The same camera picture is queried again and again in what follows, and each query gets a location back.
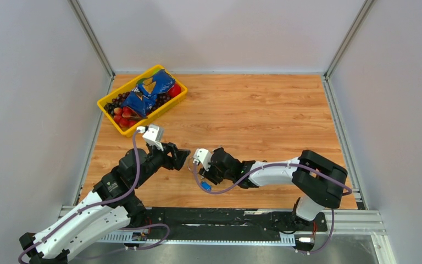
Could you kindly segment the key with blue tag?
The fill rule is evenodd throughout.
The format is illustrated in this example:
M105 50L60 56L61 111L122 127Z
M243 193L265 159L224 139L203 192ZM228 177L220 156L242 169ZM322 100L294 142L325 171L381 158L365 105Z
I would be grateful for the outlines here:
M205 192L210 192L212 190L212 187L205 181L201 181L199 185Z

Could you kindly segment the large metal keyring with keys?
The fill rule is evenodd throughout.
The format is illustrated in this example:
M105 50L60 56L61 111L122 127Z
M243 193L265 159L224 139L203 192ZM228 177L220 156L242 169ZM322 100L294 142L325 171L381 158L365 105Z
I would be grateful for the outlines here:
M193 157L190 157L187 161L187 169L193 173L196 174L197 173L197 164L196 164L196 160Z

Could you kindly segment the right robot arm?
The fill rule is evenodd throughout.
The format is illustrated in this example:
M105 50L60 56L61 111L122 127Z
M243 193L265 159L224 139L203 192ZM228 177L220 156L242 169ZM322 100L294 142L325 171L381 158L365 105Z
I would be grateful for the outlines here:
M193 155L194 177L203 177L214 185L229 180L235 187L259 188L266 185L293 184L304 194L293 207L293 225L301 230L313 224L322 210L337 209L352 189L346 185L347 170L337 163L311 151L299 157L279 161L239 161L224 148L209 151L199 148Z

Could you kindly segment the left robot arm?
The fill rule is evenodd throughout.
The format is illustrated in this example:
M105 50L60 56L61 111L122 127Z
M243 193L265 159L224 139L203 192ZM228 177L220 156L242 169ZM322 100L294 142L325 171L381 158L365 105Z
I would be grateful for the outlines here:
M159 142L147 150L134 147L119 160L93 190L69 213L38 233L20 239L19 263L68 263L91 244L118 229L140 232L155 225L146 220L146 208L135 195L147 179L161 168L179 171L190 150Z

